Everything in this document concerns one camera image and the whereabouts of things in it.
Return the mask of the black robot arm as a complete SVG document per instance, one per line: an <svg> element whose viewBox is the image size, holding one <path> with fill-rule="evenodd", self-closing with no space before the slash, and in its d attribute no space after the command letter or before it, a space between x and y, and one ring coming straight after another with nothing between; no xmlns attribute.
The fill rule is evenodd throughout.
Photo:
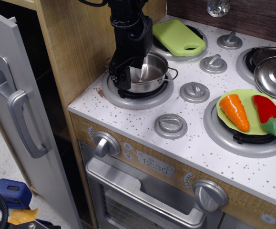
<svg viewBox="0 0 276 229"><path fill-rule="evenodd" d="M130 67L141 69L144 58L153 44L153 21L144 15L145 0L103 0L82 3L111 9L110 23L114 27L116 50L109 64L109 74L115 87L128 91L131 89Z"/></svg>

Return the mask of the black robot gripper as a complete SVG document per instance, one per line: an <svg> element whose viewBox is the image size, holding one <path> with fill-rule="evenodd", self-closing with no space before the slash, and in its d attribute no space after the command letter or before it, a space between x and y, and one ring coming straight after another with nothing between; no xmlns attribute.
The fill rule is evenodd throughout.
<svg viewBox="0 0 276 229"><path fill-rule="evenodd" d="M144 58L153 43L153 20L138 16L133 21L110 17L114 27L116 50L109 64L109 73L115 87L131 89L130 67L141 69Z"/></svg>

